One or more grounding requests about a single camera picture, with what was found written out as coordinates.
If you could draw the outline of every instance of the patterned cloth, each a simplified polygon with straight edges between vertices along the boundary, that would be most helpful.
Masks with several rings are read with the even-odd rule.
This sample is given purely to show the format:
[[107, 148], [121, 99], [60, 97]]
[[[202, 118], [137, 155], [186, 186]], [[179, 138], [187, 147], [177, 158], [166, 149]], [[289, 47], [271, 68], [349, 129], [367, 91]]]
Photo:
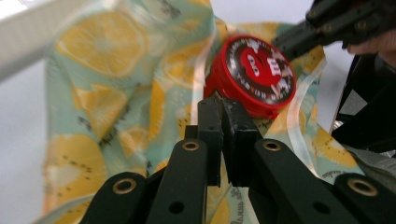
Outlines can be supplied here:
[[[227, 24], [215, 18], [209, 0], [103, 1], [86, 8], [49, 49], [46, 215], [39, 223], [78, 223], [109, 177], [126, 171], [149, 176], [162, 169], [184, 127], [197, 121], [205, 75], [221, 44], [236, 33], [271, 41], [289, 28]], [[255, 119], [262, 134], [293, 148], [290, 130], [297, 127], [308, 149], [306, 164], [328, 182], [343, 172], [361, 174], [317, 124], [322, 48], [291, 65], [300, 101], [274, 122]], [[287, 123], [293, 114], [289, 108], [297, 109], [294, 126]], [[208, 188], [207, 222], [256, 222], [246, 190], [227, 183], [224, 165], [221, 175], [221, 188]]]

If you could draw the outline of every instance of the circular label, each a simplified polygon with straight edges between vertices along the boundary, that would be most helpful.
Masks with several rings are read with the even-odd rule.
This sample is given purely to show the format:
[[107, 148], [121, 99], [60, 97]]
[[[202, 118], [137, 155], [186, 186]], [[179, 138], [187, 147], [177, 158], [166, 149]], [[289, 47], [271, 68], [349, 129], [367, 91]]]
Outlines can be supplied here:
[[225, 51], [225, 61], [233, 81], [252, 98], [277, 105], [293, 95], [294, 74], [287, 60], [260, 39], [235, 39]]

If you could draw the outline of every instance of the white table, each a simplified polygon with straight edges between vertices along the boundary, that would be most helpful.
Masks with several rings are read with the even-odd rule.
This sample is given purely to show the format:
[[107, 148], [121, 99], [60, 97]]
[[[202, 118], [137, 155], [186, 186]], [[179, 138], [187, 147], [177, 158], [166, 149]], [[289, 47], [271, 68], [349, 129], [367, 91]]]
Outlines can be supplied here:
[[[298, 22], [311, 1], [212, 0], [212, 5], [215, 14], [228, 22]], [[330, 130], [352, 57], [340, 44], [325, 50], [328, 65], [320, 82], [318, 121]], [[43, 196], [44, 61], [26, 66], [5, 80], [0, 78], [0, 96], [0, 223], [29, 223], [40, 216]]]

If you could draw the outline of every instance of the red lid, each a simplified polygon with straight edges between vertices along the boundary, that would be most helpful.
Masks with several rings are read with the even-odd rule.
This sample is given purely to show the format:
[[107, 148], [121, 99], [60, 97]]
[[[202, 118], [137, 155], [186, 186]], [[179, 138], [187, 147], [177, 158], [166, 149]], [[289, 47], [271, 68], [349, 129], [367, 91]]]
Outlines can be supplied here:
[[274, 119], [295, 89], [295, 75], [278, 49], [259, 38], [238, 35], [227, 40], [216, 57], [205, 97], [217, 90], [241, 102], [250, 116]]

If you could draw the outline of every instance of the red circular object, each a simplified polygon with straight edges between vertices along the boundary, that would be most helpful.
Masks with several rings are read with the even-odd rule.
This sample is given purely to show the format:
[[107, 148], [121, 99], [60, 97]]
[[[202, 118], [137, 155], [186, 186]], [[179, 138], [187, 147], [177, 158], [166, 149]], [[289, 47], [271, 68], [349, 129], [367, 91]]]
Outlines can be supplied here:
[[278, 49], [254, 36], [237, 35], [216, 56], [204, 97], [218, 91], [239, 101], [251, 117], [274, 119], [295, 90], [295, 75]]

